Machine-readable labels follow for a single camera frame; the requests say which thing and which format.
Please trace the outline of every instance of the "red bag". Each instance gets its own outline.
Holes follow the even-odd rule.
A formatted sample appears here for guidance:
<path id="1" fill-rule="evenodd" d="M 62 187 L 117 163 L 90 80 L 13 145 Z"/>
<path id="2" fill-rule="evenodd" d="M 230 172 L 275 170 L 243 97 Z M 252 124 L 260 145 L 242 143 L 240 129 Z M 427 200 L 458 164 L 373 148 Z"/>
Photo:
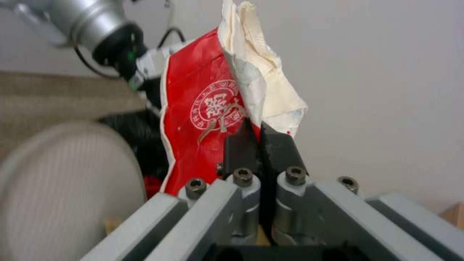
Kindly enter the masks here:
<path id="1" fill-rule="evenodd" d="M 217 29 L 167 61 L 161 83 L 161 133 L 170 164 L 161 191 L 177 195 L 190 178 L 212 183 L 226 136 L 246 115 Z"/>

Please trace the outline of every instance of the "red and white logo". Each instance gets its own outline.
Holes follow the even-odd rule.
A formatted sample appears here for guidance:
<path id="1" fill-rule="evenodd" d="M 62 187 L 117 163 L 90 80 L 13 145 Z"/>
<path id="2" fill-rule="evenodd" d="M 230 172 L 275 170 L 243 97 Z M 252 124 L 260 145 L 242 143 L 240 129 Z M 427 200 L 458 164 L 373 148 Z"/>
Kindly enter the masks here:
<path id="1" fill-rule="evenodd" d="M 238 106 L 237 83 L 221 80 L 208 85 L 195 99 L 190 111 L 192 124 L 200 130 L 218 130 L 236 124 L 244 117 Z"/>

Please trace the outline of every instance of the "black cable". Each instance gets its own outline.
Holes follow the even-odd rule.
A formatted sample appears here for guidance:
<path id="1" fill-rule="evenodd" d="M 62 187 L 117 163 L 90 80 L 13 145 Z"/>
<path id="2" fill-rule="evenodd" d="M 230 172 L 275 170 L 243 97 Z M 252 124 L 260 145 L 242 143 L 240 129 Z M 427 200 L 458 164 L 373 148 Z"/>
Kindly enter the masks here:
<path id="1" fill-rule="evenodd" d="M 168 36 L 169 36 L 172 32 L 176 32 L 177 35 L 178 35 L 179 38 L 180 38 L 180 41 L 181 41 L 182 43 L 185 43 L 185 37 L 184 37 L 184 34 L 182 33 L 182 31 L 181 31 L 179 28 L 177 28 L 177 27 L 171 27 L 171 28 L 169 28 L 169 29 L 164 33 L 163 38 L 161 39 L 160 43 L 158 44 L 157 49 L 160 49 L 160 48 L 163 46 L 164 42 L 166 41 L 166 39 L 168 38 Z"/>
<path id="2" fill-rule="evenodd" d="M 120 77 L 119 76 L 116 76 L 116 75 L 109 75 L 109 74 L 106 74 L 104 72 L 100 72 L 99 70 L 95 69 L 93 66 L 91 66 L 89 64 L 89 62 L 87 62 L 87 60 L 85 59 L 85 57 L 82 55 L 81 53 L 81 50 L 79 50 L 79 47 L 78 46 L 75 46 L 74 47 L 74 51 L 76 52 L 77 56 L 79 57 L 79 59 L 81 60 L 81 62 L 89 69 L 91 70 L 92 72 L 100 75 L 101 77 L 103 78 L 107 78 L 107 79 L 111 79 L 111 80 L 116 80 L 116 79 L 119 79 Z"/>

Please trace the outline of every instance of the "bolt head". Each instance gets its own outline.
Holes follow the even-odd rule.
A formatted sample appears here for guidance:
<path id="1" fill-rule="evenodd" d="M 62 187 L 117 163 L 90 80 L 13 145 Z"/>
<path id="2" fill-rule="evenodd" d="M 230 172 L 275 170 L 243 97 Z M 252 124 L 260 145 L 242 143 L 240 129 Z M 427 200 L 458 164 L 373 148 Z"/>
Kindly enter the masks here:
<path id="1" fill-rule="evenodd" d="M 349 191 L 358 194 L 359 184 L 352 177 L 341 176 L 337 178 L 337 181 L 340 182 L 343 186 L 345 186 L 345 188 L 347 188 Z"/>
<path id="2" fill-rule="evenodd" d="M 232 175 L 233 182 L 239 187 L 248 187 L 253 182 L 253 172 L 247 168 L 238 168 Z"/>
<path id="3" fill-rule="evenodd" d="M 192 178 L 185 185 L 185 193 L 190 199 L 199 199 L 206 191 L 206 182 L 202 178 Z"/>
<path id="4" fill-rule="evenodd" d="M 285 180 L 294 186 L 300 186 L 306 182 L 306 171 L 297 166 L 290 166 L 285 172 Z"/>

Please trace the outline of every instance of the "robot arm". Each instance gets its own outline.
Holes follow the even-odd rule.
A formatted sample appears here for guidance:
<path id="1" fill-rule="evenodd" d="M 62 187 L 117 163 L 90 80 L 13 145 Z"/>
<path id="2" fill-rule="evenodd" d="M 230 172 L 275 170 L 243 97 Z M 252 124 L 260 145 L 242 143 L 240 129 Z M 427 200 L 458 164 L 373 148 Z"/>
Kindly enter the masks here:
<path id="1" fill-rule="evenodd" d="M 124 15 L 122 0 L 7 0 L 0 7 L 55 46 L 84 46 L 98 64 L 116 69 L 133 91 L 156 90 L 156 82 L 137 70 L 136 61 L 148 48 L 140 27 Z M 159 97 L 151 103 L 159 108 Z"/>

